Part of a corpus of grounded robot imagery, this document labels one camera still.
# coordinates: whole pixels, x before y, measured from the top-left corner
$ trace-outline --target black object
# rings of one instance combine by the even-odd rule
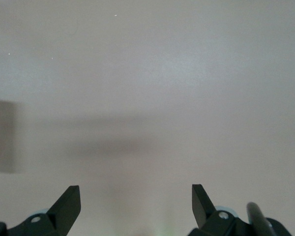
[[[280,222],[265,218],[255,203],[247,205],[251,224],[216,210],[201,184],[192,185],[192,210],[199,228],[188,236],[292,236]]]
[[[80,189],[70,186],[46,214],[32,215],[9,230],[0,222],[0,236],[66,236],[80,211]]]

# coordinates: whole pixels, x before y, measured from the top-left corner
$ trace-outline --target gray surface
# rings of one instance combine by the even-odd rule
[[[193,183],[295,236],[295,1],[0,0],[0,221],[184,236]]]

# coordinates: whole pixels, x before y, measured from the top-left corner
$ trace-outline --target screw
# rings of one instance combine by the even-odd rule
[[[228,216],[228,214],[226,213],[226,212],[220,212],[219,214],[218,214],[218,216],[220,217],[220,218],[222,218],[222,219],[224,219],[224,220],[227,220],[228,218],[229,218],[229,216]]]
[[[40,221],[40,217],[39,217],[39,216],[34,217],[30,222],[31,222],[31,223],[36,223],[36,222],[38,222],[38,221]]]

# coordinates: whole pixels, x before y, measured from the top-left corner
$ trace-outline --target metal bolt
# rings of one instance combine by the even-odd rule
[[[224,220],[227,220],[227,219],[229,218],[228,214],[227,214],[226,212],[224,212],[224,211],[220,212],[220,213],[218,214],[218,216],[219,216],[220,218],[224,219]]]
[[[39,217],[39,216],[34,217],[30,222],[31,222],[31,223],[36,223],[36,222],[38,222],[38,221],[40,221],[40,217]]]

